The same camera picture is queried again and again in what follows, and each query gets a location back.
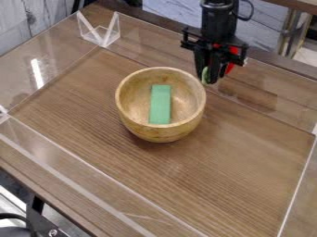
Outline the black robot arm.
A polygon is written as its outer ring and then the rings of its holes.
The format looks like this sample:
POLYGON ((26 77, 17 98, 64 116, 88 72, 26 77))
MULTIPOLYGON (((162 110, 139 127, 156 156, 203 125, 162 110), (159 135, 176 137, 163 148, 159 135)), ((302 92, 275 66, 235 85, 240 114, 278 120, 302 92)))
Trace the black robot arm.
POLYGON ((196 76, 203 84, 214 84, 234 66, 243 66, 248 44, 235 36, 238 20, 247 21, 254 14, 239 15, 239 0, 200 0, 202 26, 182 30, 180 47, 192 51, 196 76))

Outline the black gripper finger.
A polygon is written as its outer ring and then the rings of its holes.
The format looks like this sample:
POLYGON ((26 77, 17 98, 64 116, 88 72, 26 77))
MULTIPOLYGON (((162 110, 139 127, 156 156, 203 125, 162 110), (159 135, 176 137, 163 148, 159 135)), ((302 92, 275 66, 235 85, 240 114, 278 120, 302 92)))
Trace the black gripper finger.
POLYGON ((222 54, 214 53, 208 61, 208 84, 218 81, 224 76, 227 61, 222 54))
POLYGON ((200 49, 194 50, 194 65, 195 65, 196 76, 202 77, 202 71, 203 68, 206 67, 206 56, 204 51, 200 49))

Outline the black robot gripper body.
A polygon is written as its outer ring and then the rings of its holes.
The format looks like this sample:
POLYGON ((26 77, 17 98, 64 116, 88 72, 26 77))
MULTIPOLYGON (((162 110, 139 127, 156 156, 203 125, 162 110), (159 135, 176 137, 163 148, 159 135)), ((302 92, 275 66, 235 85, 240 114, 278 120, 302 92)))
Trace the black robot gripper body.
POLYGON ((180 47, 194 51, 206 50, 208 54, 220 53, 228 62, 243 62, 246 59, 248 44, 236 36, 227 36, 219 42, 212 42, 194 28, 186 27, 182 30, 180 47))

